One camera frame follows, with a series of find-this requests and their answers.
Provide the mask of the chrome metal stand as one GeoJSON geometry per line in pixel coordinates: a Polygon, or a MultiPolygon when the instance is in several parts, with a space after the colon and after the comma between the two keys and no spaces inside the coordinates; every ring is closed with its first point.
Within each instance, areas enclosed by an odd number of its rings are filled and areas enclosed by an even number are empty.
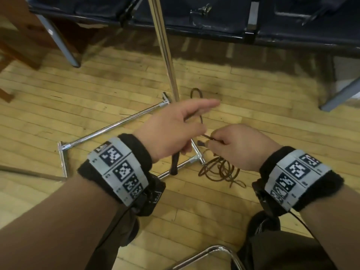
{"type": "MultiPolygon", "coordinates": [[[[148,3],[149,3],[150,10],[151,10],[151,16],[153,19],[155,31],[157,34],[157,40],[160,45],[160,51],[161,51],[161,54],[162,54],[162,57],[163,57],[163,60],[164,60],[165,66],[166,66],[166,73],[167,73],[167,76],[169,79],[172,98],[176,102],[178,102],[179,101],[178,86],[177,86],[177,82],[176,82],[175,70],[173,67],[173,60],[171,57],[171,52],[170,52],[169,43],[168,43],[168,39],[167,39],[165,23],[164,23],[164,18],[163,18],[162,9],[161,9],[161,3],[160,3],[160,0],[148,0],[148,3]]],[[[123,126],[124,124],[126,124],[128,122],[134,121],[135,119],[137,119],[145,114],[149,114],[152,111],[154,111],[158,108],[164,107],[171,103],[170,98],[166,95],[165,92],[162,93],[162,98],[163,98],[162,102],[160,102],[150,108],[147,108],[141,112],[133,114],[133,115],[131,115],[127,118],[124,118],[118,122],[115,122],[107,127],[99,129],[99,130],[97,130],[87,136],[81,137],[73,142],[70,142],[68,144],[65,144],[61,141],[58,142],[58,152],[59,152],[60,160],[61,160],[63,178],[66,179],[69,176],[69,171],[67,168],[68,161],[66,159],[67,150],[74,148],[75,146],[80,145],[86,141],[89,141],[90,139],[93,139],[99,135],[107,133],[117,127],[123,126]]],[[[177,170],[185,167],[186,165],[189,165],[190,163],[199,162],[199,163],[201,163],[201,165],[204,165],[206,163],[203,154],[197,147],[194,140],[191,141],[191,145],[192,145],[192,148],[194,149],[196,155],[192,156],[190,159],[186,160],[185,162],[178,164],[177,170]]]]}

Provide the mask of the brown wooden furniture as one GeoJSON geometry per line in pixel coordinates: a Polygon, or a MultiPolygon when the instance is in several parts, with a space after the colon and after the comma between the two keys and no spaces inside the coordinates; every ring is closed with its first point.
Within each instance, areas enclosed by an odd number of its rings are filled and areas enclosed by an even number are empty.
{"type": "MultiPolygon", "coordinates": [[[[55,43],[40,20],[29,12],[26,0],[0,0],[0,16],[9,20],[20,34],[33,43],[46,48],[55,47],[55,43]]],[[[0,39],[0,54],[4,54],[5,59],[10,62],[17,60],[35,70],[40,67],[40,63],[36,60],[25,56],[2,39],[0,39]]]]}

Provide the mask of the person's left forearm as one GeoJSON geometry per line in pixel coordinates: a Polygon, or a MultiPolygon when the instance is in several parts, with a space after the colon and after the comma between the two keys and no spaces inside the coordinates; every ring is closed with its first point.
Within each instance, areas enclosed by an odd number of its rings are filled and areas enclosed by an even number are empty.
{"type": "Polygon", "coordinates": [[[0,270],[84,270],[124,208],[77,174],[0,229],[0,270]]]}

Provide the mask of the black handle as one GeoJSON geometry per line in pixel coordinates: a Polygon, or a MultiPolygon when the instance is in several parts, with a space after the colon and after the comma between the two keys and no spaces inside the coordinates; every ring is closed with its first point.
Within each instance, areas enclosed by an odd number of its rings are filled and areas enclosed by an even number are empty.
{"type": "Polygon", "coordinates": [[[174,153],[171,156],[171,167],[169,169],[169,174],[175,176],[178,174],[178,162],[180,157],[180,151],[174,153]]]}

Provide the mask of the black wristband with marker tags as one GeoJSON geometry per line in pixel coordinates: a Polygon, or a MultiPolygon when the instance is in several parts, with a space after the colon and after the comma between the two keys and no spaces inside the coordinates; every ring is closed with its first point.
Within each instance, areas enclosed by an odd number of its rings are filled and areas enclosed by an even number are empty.
{"type": "Polygon", "coordinates": [[[113,137],[91,151],[77,173],[112,198],[141,211],[147,204],[151,155],[133,134],[113,137]]]}
{"type": "Polygon", "coordinates": [[[257,181],[269,205],[268,211],[282,216],[291,209],[303,210],[312,202],[336,194],[344,179],[303,150],[283,146],[271,154],[259,169],[257,181]]]}

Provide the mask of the black shoe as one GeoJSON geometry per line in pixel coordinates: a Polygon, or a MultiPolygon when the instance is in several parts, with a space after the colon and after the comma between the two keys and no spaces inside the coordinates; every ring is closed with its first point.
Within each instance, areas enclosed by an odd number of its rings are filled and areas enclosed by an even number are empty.
{"type": "Polygon", "coordinates": [[[265,231],[281,231],[281,223],[278,217],[271,217],[262,210],[250,219],[246,229],[245,243],[249,243],[253,236],[265,231]]]}
{"type": "Polygon", "coordinates": [[[140,223],[138,218],[136,218],[133,224],[133,228],[128,235],[128,238],[121,244],[121,247],[128,246],[137,237],[139,230],[140,230],[140,223]]]}

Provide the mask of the person's dark trousers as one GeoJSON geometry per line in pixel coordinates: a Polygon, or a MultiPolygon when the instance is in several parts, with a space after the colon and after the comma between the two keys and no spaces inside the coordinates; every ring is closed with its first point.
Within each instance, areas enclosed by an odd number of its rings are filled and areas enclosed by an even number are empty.
{"type": "MultiPolygon", "coordinates": [[[[133,212],[118,210],[82,270],[111,270],[135,219],[133,212]]],[[[253,236],[238,256],[247,270],[338,270],[317,239],[285,231],[253,236]]]]}

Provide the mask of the dark blue bench seat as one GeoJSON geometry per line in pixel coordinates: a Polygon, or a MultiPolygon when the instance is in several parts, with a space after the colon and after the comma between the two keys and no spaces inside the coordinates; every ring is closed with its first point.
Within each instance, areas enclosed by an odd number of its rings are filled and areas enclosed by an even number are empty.
{"type": "Polygon", "coordinates": [[[165,29],[171,35],[244,43],[251,4],[258,0],[160,0],[165,29]],[[209,3],[206,17],[190,16],[209,3]]]}
{"type": "Polygon", "coordinates": [[[139,0],[28,0],[29,11],[77,23],[122,26],[139,0]]]}
{"type": "Polygon", "coordinates": [[[320,13],[321,0],[259,0],[257,45],[360,58],[360,0],[320,13]]]}

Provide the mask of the chrome chair tube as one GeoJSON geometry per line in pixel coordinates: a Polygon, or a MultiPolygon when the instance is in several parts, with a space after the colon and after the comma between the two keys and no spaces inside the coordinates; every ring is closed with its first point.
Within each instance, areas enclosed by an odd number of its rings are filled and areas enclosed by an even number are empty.
{"type": "Polygon", "coordinates": [[[194,264],[195,262],[197,262],[201,259],[204,259],[205,257],[207,257],[210,254],[215,253],[215,252],[222,252],[222,253],[229,255],[237,270],[246,270],[245,266],[239,259],[236,252],[234,252],[231,248],[226,247],[224,245],[212,245],[210,247],[207,247],[205,250],[203,250],[199,253],[196,253],[195,255],[193,255],[187,259],[184,259],[184,260],[178,262],[177,264],[174,264],[173,266],[166,268],[165,270],[182,270],[182,269],[186,268],[187,266],[190,266],[190,265],[194,264]]]}

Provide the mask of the person's right forearm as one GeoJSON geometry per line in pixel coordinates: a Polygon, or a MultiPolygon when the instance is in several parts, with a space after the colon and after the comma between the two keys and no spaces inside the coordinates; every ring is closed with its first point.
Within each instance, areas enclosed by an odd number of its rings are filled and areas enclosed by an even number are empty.
{"type": "Polygon", "coordinates": [[[338,270],[360,270],[360,193],[344,185],[300,215],[338,270]]]}

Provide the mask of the person's left hand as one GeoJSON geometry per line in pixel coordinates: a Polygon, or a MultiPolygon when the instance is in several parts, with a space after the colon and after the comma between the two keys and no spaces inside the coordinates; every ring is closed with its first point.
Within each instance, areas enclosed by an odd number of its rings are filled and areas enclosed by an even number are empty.
{"type": "Polygon", "coordinates": [[[133,135],[147,149],[152,163],[178,151],[190,152],[191,139],[206,133],[207,127],[204,124],[184,121],[183,101],[167,105],[134,131],[133,135]]]}

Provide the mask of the metal buckle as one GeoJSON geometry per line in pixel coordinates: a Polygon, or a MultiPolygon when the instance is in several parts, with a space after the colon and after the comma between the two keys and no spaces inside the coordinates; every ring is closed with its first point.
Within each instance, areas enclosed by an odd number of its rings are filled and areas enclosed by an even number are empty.
{"type": "Polygon", "coordinates": [[[211,11],[211,9],[212,6],[209,3],[207,3],[205,6],[202,6],[201,8],[192,9],[190,11],[190,16],[206,17],[211,11]]]}

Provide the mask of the person's right hand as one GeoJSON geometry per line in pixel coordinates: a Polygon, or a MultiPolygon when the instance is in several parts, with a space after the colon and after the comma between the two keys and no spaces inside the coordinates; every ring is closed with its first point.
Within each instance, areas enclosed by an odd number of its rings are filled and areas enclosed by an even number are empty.
{"type": "Polygon", "coordinates": [[[229,124],[221,129],[226,148],[223,153],[214,154],[241,170],[260,172],[263,163],[282,148],[267,135],[245,124],[229,124]]]}

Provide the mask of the grey bench leg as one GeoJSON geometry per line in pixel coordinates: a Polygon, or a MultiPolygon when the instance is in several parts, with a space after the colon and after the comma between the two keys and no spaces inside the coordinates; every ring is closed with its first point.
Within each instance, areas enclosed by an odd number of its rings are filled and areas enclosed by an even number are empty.
{"type": "Polygon", "coordinates": [[[65,43],[65,40],[63,36],[61,35],[60,31],[57,29],[57,27],[53,24],[52,21],[47,19],[46,17],[36,14],[36,17],[39,19],[39,21],[42,23],[46,31],[49,33],[49,35],[52,37],[53,41],[57,45],[57,47],[61,50],[64,57],[68,60],[68,62],[72,65],[72,67],[80,68],[80,63],[75,58],[73,53],[69,50],[67,44],[65,43]]]}
{"type": "Polygon", "coordinates": [[[327,100],[324,104],[319,106],[319,109],[324,112],[330,112],[339,105],[346,102],[348,99],[360,93],[360,77],[356,78],[349,85],[345,86],[341,91],[336,93],[332,98],[327,100]]]}

